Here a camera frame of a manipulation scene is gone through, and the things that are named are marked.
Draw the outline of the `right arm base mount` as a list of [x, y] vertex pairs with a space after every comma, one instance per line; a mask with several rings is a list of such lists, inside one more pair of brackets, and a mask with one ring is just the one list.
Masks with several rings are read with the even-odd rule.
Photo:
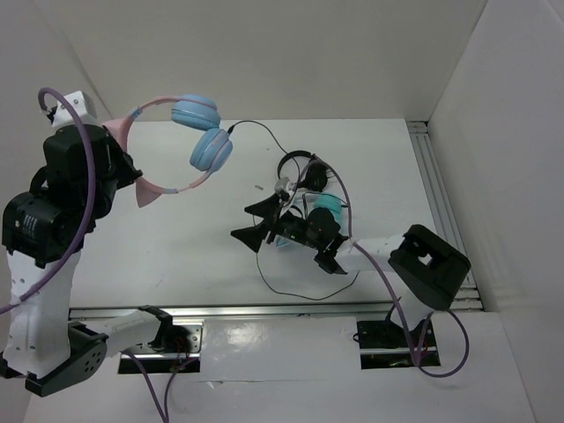
[[[417, 347], [424, 324], [420, 323], [411, 333]], [[360, 348], [360, 367], [363, 370], [413, 367], [403, 329], [387, 321], [358, 321], [357, 332], [352, 335]], [[422, 344], [421, 364], [424, 367], [441, 365], [434, 327], [429, 322]]]

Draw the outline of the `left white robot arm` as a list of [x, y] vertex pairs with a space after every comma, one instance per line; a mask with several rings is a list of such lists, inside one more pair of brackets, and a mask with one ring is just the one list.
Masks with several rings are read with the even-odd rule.
[[45, 165], [2, 217], [11, 324], [1, 374], [24, 378], [39, 397], [87, 380], [104, 359], [136, 345], [165, 351], [176, 335], [172, 316], [152, 306], [91, 326], [70, 320], [85, 237], [109, 214], [117, 190], [141, 173], [102, 126], [58, 129], [45, 140], [43, 152]]

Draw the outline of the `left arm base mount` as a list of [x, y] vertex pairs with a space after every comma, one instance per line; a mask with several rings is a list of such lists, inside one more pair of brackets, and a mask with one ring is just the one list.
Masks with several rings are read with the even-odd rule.
[[200, 372], [204, 322], [174, 319], [153, 306], [137, 309], [158, 322], [147, 342], [133, 345], [128, 351], [140, 361], [147, 374], [195, 374]]

